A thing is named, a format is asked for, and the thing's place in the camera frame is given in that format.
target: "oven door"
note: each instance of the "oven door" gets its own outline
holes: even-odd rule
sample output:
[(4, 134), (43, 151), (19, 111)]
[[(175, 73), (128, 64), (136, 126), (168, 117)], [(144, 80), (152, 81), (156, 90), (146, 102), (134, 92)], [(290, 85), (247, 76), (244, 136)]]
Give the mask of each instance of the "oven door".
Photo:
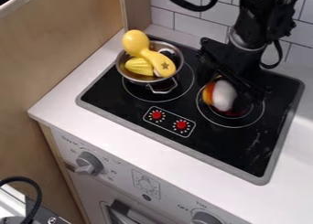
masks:
[(111, 206), (105, 202), (101, 202), (100, 206), (110, 224), (157, 224), (118, 200), (115, 200)]

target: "burner control panel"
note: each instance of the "burner control panel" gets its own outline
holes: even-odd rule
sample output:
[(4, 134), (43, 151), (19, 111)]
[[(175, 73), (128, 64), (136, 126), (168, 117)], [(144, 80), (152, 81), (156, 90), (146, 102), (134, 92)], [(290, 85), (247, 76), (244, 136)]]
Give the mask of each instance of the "burner control panel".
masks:
[(144, 121), (184, 138), (188, 138), (196, 127), (192, 120), (156, 106), (146, 112)]

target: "red burner dot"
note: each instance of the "red burner dot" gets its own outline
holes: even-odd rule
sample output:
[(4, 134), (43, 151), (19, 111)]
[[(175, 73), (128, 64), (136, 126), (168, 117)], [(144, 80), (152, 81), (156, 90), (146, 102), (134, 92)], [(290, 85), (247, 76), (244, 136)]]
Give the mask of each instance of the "red burner dot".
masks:
[(153, 112), (152, 113), (152, 118), (154, 120), (158, 120), (158, 119), (162, 118), (162, 112)]
[(185, 130), (187, 128), (187, 123), (184, 121), (179, 121), (178, 123), (176, 123), (176, 127), (179, 130)]

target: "metal pan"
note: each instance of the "metal pan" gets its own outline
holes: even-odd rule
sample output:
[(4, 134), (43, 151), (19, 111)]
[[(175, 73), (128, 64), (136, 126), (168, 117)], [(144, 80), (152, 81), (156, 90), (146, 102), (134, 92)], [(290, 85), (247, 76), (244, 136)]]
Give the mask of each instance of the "metal pan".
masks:
[[(124, 64), (127, 60), (131, 59), (132, 56), (127, 54), (125, 51), (120, 52), (120, 54), (117, 56), (117, 59), (115, 61), (116, 68), (123, 77), (130, 80), (134, 84), (145, 86), (148, 89), (150, 89), (154, 94), (168, 94), (178, 86), (178, 82), (176, 78), (178, 76), (178, 73), (180, 72), (180, 70), (182, 69), (184, 65), (184, 56), (182, 55), (181, 51), (177, 47), (171, 44), (168, 44), (163, 41), (150, 41), (150, 50), (159, 51), (162, 48), (169, 48), (169, 49), (174, 50), (178, 58), (178, 66), (177, 66), (176, 72), (170, 77), (163, 78), (163, 77), (145, 76), (145, 75), (135, 74), (129, 71), (128, 69), (124, 67)], [(162, 82), (164, 81), (168, 82), (169, 80), (172, 81), (173, 85), (170, 85), (167, 89), (156, 90), (154, 88), (154, 86), (159, 86), (159, 84), (161, 84)]]

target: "white tile wall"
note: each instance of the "white tile wall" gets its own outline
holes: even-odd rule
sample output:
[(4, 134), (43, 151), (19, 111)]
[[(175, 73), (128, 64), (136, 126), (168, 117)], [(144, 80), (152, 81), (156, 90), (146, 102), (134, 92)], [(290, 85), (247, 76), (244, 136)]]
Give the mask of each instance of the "white tile wall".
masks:
[(196, 37), (209, 37), (222, 43), (225, 42), (227, 27), (194, 18), (175, 15), (175, 29)]
[(313, 0), (306, 0), (300, 20), (313, 23)]
[(295, 5), (296, 12), (294, 14), (294, 19), (299, 19), (300, 18), (300, 12), (301, 12), (303, 3), (304, 3), (304, 0), (298, 0), (296, 2), (296, 5)]
[(151, 17), (154, 24), (174, 29), (174, 12), (151, 7)]
[[(210, 0), (188, 0), (195, 5), (206, 5)], [(227, 31), (235, 23), (239, 13), (239, 0), (220, 0), (207, 12), (191, 12), (168, 0), (151, 0), (152, 23), (162, 27), (191, 34), (196, 37), (210, 37), (227, 42)], [(309, 56), (302, 59), (308, 62), (313, 58), (313, 0), (298, 0), (294, 19), (297, 27), (290, 37), (284, 37), (282, 47), (284, 60), (298, 59), (301, 54)], [(277, 59), (273, 46), (269, 46), (263, 56), (264, 62), (273, 63)]]
[[(206, 5), (209, 0), (203, 0), (202, 4)], [(217, 3), (211, 10), (207, 10), (201, 14), (201, 18), (211, 22), (221, 23), (226, 26), (235, 24), (239, 15), (239, 7), (224, 3)]]

